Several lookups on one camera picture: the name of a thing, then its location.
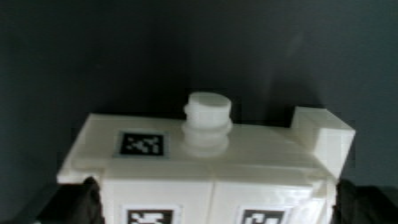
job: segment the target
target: black object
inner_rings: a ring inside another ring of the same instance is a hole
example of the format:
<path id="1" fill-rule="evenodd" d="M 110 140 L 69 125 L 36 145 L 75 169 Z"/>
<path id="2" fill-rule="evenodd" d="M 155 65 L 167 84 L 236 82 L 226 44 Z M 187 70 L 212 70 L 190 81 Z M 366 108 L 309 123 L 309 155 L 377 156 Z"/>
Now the black object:
<path id="1" fill-rule="evenodd" d="M 92 177 L 84 184 L 61 186 L 37 221 L 41 224 L 105 224 L 100 186 Z"/>
<path id="2" fill-rule="evenodd" d="M 338 184 L 334 224 L 398 224 L 398 208 L 377 187 Z"/>

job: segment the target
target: dark background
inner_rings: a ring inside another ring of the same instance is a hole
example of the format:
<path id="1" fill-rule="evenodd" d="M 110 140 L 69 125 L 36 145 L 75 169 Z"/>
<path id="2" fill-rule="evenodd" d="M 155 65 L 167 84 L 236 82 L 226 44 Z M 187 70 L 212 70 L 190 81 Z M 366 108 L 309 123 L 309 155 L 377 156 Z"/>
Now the dark background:
<path id="1" fill-rule="evenodd" d="M 343 177 L 398 186 L 396 0 L 0 0 L 0 222 L 89 113 L 183 118 L 194 90 L 235 122 L 325 106 L 357 129 Z"/>

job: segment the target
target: white block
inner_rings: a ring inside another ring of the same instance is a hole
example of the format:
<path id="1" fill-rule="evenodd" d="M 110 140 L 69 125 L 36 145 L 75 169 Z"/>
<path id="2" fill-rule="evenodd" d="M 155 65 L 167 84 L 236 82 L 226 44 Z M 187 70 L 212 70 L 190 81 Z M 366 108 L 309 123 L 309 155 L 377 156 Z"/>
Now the white block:
<path id="1" fill-rule="evenodd" d="M 327 109 L 297 107 L 291 131 L 334 178 L 345 165 L 355 130 Z"/>
<path id="2" fill-rule="evenodd" d="M 112 161 L 103 177 L 107 224 L 132 224 L 132 213 L 142 214 L 142 220 L 148 216 L 148 221 L 156 215 L 171 216 L 172 224 L 204 224 L 212 204 L 206 167 L 192 163 L 121 160 Z"/>
<path id="3" fill-rule="evenodd" d="M 283 224 L 323 224 L 355 133 L 331 112 L 297 108 L 291 129 L 233 125 L 226 151 L 208 158 L 183 147 L 181 124 L 87 119 L 57 178 L 94 176 L 107 223 L 272 224 L 284 214 Z"/>

